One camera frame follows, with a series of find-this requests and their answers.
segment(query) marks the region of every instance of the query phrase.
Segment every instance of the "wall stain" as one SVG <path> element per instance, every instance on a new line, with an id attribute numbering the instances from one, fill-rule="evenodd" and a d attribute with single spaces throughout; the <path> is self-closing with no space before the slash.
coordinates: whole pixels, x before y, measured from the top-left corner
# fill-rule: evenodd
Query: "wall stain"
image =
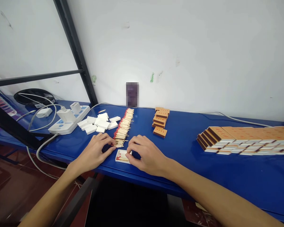
<path id="1" fill-rule="evenodd" d="M 9 22 L 9 20 L 7 19 L 7 17 L 5 16 L 5 14 L 4 14 L 2 11 L 0 11 L 0 12 L 1 12 L 1 15 L 4 17 L 4 19 L 7 20 L 7 22 L 9 23 L 9 27 L 11 27 L 11 29 L 13 29 L 12 25 L 10 24 L 10 22 Z"/>

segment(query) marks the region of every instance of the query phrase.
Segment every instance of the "open matchbox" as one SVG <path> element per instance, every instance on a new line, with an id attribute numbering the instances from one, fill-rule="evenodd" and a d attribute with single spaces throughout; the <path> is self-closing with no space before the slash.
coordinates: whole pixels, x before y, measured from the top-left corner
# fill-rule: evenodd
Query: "open matchbox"
<path id="1" fill-rule="evenodd" d="M 129 164 L 128 158 L 125 156 L 127 150 L 118 150 L 115 161 Z"/>

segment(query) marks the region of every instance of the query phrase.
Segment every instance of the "stack of matchboxes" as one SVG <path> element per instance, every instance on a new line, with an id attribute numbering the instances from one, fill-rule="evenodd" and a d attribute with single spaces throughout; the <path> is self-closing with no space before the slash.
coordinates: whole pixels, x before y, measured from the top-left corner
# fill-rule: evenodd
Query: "stack of matchboxes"
<path id="1" fill-rule="evenodd" d="M 284 126 L 208 127 L 197 141 L 204 151 L 217 154 L 284 155 Z"/>
<path id="2" fill-rule="evenodd" d="M 156 107 L 155 117 L 153 119 L 152 127 L 154 127 L 154 134 L 165 138 L 167 130 L 164 129 L 170 111 L 161 107 Z"/>

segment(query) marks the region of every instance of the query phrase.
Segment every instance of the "hand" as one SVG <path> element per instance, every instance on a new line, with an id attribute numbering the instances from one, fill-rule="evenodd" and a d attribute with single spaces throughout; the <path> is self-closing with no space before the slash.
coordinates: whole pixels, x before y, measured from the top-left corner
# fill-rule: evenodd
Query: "hand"
<path id="1" fill-rule="evenodd" d="M 87 147 L 75 161 L 69 164 L 69 167 L 72 168 L 78 176 L 97 168 L 116 149 L 116 147 L 113 146 L 102 153 L 102 148 L 106 144 L 116 145 L 117 143 L 107 133 L 94 135 Z"/>
<path id="2" fill-rule="evenodd" d="M 132 150 L 139 153 L 141 160 L 129 154 Z M 146 136 L 138 135 L 129 141 L 126 157 L 130 164 L 150 175 L 163 177 L 168 168 L 169 158 Z"/>

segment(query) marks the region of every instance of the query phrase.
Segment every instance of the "black metal frame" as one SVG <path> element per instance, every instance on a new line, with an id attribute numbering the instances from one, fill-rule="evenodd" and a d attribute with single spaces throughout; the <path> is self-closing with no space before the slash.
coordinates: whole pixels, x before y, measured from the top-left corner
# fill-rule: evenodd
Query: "black metal frame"
<path id="1" fill-rule="evenodd" d="M 90 203 L 95 198 L 99 182 L 96 179 L 88 178 L 81 186 L 80 190 L 76 193 L 71 200 L 65 211 L 58 217 L 54 223 L 54 227 L 68 227 L 73 222 L 82 204 L 85 201 L 86 196 L 91 191 Z"/>
<path id="2" fill-rule="evenodd" d="M 81 45 L 78 39 L 78 35 L 74 26 L 74 22 L 66 0 L 53 0 L 58 11 L 61 23 L 63 25 L 68 43 L 72 50 L 74 59 L 76 61 L 78 70 L 58 72 L 58 73 L 47 73 L 41 75 L 24 76 L 10 79 L 0 79 L 0 86 L 6 86 L 11 84 L 24 83 L 29 81 L 36 81 L 41 79 L 48 79 L 53 77 L 72 75 L 79 73 L 83 81 L 85 90 L 88 98 L 91 102 L 90 106 L 98 104 L 96 93 L 94 91 L 91 77 L 88 72 L 88 68 L 85 62 L 85 58 L 81 49 Z M 4 110 L 0 108 L 0 128 L 5 130 L 7 133 L 18 139 L 26 146 L 37 150 L 44 140 L 52 137 L 51 134 L 33 133 L 27 131 L 21 126 L 16 120 L 9 116 Z M 38 140 L 36 137 L 44 137 L 42 140 Z"/>

